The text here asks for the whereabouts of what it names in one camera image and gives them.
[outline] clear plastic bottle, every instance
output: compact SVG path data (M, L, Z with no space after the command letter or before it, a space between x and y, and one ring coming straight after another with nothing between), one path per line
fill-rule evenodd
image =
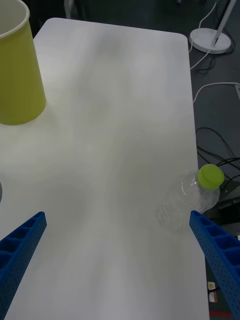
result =
M214 164L179 176L168 189L165 202L157 209L161 226L173 231L186 229L192 210L204 213L215 206L223 182L224 173Z

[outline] white lamp base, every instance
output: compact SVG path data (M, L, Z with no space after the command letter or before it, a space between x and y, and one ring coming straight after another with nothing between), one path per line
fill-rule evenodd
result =
M217 30L200 28L190 33L189 42L192 46L200 51L208 52L211 49ZM223 54L231 47L231 40L224 33L220 34L215 46L210 51L211 54Z

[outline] yellow-green bottle cap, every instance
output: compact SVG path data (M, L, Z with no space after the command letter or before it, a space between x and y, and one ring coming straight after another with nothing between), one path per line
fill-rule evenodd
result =
M224 173L214 164L205 164L197 173L197 181L206 189L217 189L224 182Z

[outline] tabletop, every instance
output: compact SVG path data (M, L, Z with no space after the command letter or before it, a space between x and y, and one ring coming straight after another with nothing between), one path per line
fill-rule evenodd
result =
M6 320L208 319L197 240L156 218L197 168L187 39L54 18L34 43L47 105L0 125L0 236L47 228Z

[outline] yellow cup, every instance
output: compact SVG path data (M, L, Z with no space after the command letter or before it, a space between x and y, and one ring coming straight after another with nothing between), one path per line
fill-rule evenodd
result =
M20 125L44 110L46 98L29 24L20 0L0 0L0 123Z

